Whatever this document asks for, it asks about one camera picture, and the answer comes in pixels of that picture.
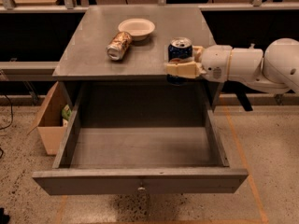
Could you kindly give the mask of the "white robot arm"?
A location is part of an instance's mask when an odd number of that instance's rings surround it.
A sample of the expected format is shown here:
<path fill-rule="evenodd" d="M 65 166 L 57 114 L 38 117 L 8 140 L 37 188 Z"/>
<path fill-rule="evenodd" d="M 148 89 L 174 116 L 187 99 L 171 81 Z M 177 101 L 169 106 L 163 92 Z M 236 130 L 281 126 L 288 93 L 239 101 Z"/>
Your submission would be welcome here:
<path fill-rule="evenodd" d="M 165 66 L 174 77 L 195 79 L 203 77 L 211 82 L 235 81 L 256 90 L 282 94 L 299 92 L 299 42 L 280 38 L 265 51 L 250 47 L 232 48 L 214 45 L 195 46 L 191 58 L 175 58 Z"/>

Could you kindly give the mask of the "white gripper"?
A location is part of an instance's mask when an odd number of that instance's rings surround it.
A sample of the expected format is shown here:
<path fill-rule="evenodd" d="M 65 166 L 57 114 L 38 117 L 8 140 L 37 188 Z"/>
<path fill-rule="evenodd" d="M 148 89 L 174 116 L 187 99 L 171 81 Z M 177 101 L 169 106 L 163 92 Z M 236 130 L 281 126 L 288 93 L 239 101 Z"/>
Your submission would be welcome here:
<path fill-rule="evenodd" d="M 231 46 L 214 45 L 204 50 L 202 46 L 192 47 L 195 62 L 169 63 L 166 73 L 175 77 L 204 78 L 212 82 L 223 83 L 227 80 L 227 67 L 230 60 Z"/>

